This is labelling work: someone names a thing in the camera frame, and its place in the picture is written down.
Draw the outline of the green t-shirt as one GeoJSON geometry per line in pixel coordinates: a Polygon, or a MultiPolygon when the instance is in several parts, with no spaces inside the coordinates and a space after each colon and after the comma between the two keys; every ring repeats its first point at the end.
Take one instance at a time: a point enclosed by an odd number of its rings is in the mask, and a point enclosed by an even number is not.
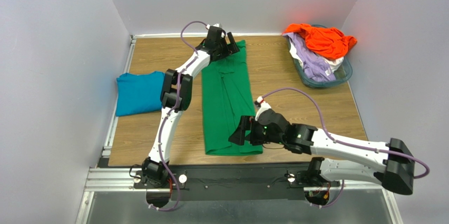
{"type": "Polygon", "coordinates": [[[239,52],[212,62],[201,71],[203,137],[207,155],[247,156],[263,153],[261,146],[236,145],[229,137],[243,115],[254,115],[246,41],[239,52]]]}

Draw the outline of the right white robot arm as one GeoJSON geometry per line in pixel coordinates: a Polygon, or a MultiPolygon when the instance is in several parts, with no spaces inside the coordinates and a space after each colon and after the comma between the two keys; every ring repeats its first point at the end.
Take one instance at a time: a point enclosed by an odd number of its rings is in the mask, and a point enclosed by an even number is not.
{"type": "Polygon", "coordinates": [[[228,140],[236,145],[278,143],[292,153],[313,155],[307,170],[295,176],[299,184],[354,180],[379,184],[396,194],[413,193],[415,161],[399,139],[383,143],[327,135],[323,129],[290,123],[272,109],[263,109],[256,116],[242,116],[228,140]]]}

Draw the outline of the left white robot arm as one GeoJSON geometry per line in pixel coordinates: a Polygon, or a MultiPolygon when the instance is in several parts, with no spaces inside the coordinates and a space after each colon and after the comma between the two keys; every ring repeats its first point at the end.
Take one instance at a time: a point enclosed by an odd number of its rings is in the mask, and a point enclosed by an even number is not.
{"type": "Polygon", "coordinates": [[[160,101],[161,120],[153,147],[142,162],[141,179],[155,186],[166,184],[170,175],[168,163],[176,127],[191,103],[194,78],[210,63],[225,59],[240,51],[232,33],[220,24],[207,25],[207,35],[193,49],[181,66],[165,72],[160,101]]]}

